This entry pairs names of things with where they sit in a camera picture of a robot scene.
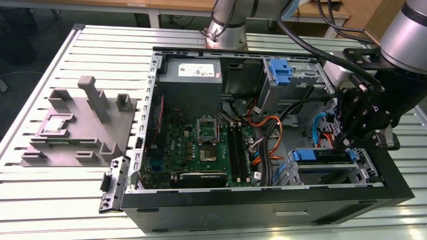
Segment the open computer tower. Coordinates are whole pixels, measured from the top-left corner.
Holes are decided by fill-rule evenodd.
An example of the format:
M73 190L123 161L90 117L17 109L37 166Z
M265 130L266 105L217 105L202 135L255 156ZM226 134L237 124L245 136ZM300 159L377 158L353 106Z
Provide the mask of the open computer tower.
M341 131L334 98L294 109L282 133L266 136L249 123L334 96L313 55L155 48L146 90L133 155L111 162L99 207L125 211L142 230L340 224L414 197L386 150L329 156ZM263 138L269 149L278 143L269 186L257 161Z

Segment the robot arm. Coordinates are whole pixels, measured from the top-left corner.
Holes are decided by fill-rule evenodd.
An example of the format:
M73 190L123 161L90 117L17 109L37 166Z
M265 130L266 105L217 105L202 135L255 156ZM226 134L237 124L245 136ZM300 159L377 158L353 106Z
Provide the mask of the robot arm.
M218 0L206 34L207 46L245 49L247 17L275 18L277 10L286 7L279 15L284 16L298 3L298 0ZM427 95L426 39L426 1L408 0L384 35L381 47L349 48L334 54L370 74L365 71L354 74L346 67L326 62L325 72L338 92L341 133L334 143L338 151L349 147L400 149L393 128Z
M346 60L374 74L382 92L341 87L334 77L337 71L332 71L330 64L325 65L338 87L337 115L342 131L336 143L338 149L400 149L393 128L427 95L426 39L427 5L424 0L408 0L381 39L381 47L344 51ZM350 81L356 86L365 84L365 79L356 75Z
M293 13L301 0L217 0L206 44L211 49L242 50L247 47L247 18L275 18L277 10L289 6Z

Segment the floor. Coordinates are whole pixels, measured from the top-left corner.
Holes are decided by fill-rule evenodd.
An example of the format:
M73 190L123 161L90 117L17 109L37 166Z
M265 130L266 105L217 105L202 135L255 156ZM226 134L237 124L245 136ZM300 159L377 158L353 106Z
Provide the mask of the floor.
M21 112L30 94L41 80L53 58L66 40L74 24L123 26L123 27L150 27L149 16L131 13L91 12L91 11L62 11L62 19L57 20L49 9L35 9L34 19L39 31L30 37L30 41L37 52L37 59L25 66L14 66L0 59L0 79L9 86L9 91L0 93L0 140L7 133L10 126ZM162 28L201 30L210 24L210 18L198 16L175 16L169 18L162 16ZM269 34L267 21L247 21L247 32ZM2 77L6 74L22 71L33 73L17 73ZM427 100L422 102L422 107L427 110Z

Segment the blue latch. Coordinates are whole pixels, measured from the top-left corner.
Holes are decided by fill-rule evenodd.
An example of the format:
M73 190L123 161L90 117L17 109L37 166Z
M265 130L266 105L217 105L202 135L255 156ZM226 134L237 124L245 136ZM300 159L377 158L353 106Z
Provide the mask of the blue latch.
M300 149L293 152L293 156L296 161L316 161L317 160L317 154L316 151L312 149Z
M350 157L353 162L358 160L357 153L356 153L356 151L353 149L348 148L346 149L346 153L348 153L348 155L349 155L349 157Z
M294 73L286 59L270 59L270 71L275 77L275 84L286 86L290 84Z

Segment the green circuit board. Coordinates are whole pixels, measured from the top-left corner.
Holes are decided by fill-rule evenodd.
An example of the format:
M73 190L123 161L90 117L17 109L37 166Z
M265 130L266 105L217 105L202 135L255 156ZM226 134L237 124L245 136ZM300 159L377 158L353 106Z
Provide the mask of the green circuit board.
M153 172L153 188L167 189L171 179L171 173L182 172L222 172L229 175L229 187L251 187L255 182L250 179L247 182L233 181L231 161L229 151L227 125L219 125L217 130L207 124L201 125L201 135L213 136L219 131L217 145L198 143L197 124L171 124L166 132L165 156L158 161L159 168ZM247 144L254 136L251 127L242 127L242 135ZM250 161L247 161L247 170L250 172Z

